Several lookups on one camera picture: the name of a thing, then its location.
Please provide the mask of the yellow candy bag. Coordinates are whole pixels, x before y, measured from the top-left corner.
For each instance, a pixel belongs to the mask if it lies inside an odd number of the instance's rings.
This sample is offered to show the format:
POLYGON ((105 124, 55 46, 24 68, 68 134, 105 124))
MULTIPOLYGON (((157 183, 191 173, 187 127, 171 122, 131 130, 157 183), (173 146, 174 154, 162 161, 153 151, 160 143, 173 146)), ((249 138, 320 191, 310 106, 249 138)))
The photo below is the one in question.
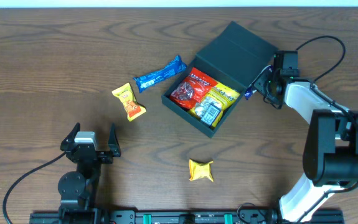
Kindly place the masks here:
POLYGON ((197 103, 195 107, 188 111, 188 113, 197 118, 202 123, 201 117, 203 117, 207 108, 210 105, 217 106, 220 108, 221 112, 213 124, 208 126, 209 128, 214 129, 224 115, 225 111, 235 103, 239 96, 240 93, 236 90, 222 83, 218 83, 203 97, 202 101, 197 103))

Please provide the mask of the small blue box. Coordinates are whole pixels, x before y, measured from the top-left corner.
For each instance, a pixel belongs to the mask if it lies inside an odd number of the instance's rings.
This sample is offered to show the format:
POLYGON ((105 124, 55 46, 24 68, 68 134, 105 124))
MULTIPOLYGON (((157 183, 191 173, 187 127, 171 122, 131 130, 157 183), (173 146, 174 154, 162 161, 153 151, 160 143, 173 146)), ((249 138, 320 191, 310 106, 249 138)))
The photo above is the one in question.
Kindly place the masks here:
POLYGON ((201 117, 201 121, 204 124, 211 126, 213 124, 213 122, 216 120, 216 118, 218 117, 220 112, 221 112, 220 108, 218 108, 215 105, 210 105, 207 108, 203 117, 201 117))

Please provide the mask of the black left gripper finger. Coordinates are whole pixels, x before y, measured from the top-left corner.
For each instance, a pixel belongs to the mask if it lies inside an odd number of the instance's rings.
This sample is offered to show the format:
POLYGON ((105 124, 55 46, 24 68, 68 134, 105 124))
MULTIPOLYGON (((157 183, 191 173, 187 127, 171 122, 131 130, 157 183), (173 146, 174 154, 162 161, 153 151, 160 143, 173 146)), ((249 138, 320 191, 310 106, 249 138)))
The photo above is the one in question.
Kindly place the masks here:
POLYGON ((80 131, 80 123, 76 123, 71 132, 67 135, 67 137, 61 142, 61 146, 68 146, 69 144, 74 142, 74 139, 77 133, 80 131))
POLYGON ((111 128, 110 128, 110 135, 108 138, 108 147, 114 156, 121 155, 121 149, 120 149, 118 140, 116 138, 116 127, 115 127, 114 123, 111 124, 111 128))

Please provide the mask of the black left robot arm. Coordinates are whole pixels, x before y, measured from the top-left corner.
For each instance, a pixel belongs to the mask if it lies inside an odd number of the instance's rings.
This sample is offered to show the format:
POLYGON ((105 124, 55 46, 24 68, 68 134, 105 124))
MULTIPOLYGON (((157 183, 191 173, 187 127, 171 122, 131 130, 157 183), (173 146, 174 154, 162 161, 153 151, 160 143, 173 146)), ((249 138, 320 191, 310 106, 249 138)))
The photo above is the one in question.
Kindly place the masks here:
POLYGON ((59 223, 109 223, 107 210, 96 208, 95 199, 101 176, 101 166, 112 164, 121 156, 115 125, 110 128, 108 150, 99 151, 93 131, 81 131, 77 123, 61 142, 60 150, 77 165, 75 171, 64 174, 58 182, 61 196, 59 223))

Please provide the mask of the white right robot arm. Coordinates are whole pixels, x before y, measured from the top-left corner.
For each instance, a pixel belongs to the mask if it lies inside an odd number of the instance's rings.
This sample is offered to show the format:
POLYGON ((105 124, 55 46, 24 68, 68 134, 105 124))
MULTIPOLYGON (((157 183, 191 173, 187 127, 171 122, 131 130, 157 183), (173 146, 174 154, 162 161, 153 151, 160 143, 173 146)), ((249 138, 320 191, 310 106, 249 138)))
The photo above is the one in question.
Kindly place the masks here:
POLYGON ((307 79, 269 65, 256 77, 254 90, 276 109, 286 105, 308 123, 303 152, 304 173, 265 214, 266 223, 310 222, 335 194, 358 188, 358 111, 337 104, 307 79))

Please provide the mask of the red Hacks candy bag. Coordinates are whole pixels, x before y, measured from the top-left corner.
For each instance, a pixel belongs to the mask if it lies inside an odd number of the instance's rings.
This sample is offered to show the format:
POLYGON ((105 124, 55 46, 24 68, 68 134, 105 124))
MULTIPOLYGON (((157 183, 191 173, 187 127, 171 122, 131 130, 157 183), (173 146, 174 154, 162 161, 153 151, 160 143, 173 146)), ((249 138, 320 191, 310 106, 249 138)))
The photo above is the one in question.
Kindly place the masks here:
POLYGON ((197 68, 193 68, 170 94, 169 99, 181 108, 189 110, 200 103, 203 97, 217 84, 217 80, 197 68))

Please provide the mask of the purple Dairy Milk chocolate bar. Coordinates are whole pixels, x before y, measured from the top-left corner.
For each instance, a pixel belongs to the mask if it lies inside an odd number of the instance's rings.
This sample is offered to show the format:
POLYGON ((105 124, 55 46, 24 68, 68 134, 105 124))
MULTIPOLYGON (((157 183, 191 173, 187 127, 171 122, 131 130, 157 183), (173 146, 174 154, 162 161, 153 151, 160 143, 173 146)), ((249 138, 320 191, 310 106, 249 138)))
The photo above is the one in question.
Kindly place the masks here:
POLYGON ((248 100, 254 93, 259 92, 261 95, 265 96, 265 83, 268 81, 269 75, 273 73, 273 66, 266 66, 254 79, 252 84, 247 88, 244 96, 248 100))

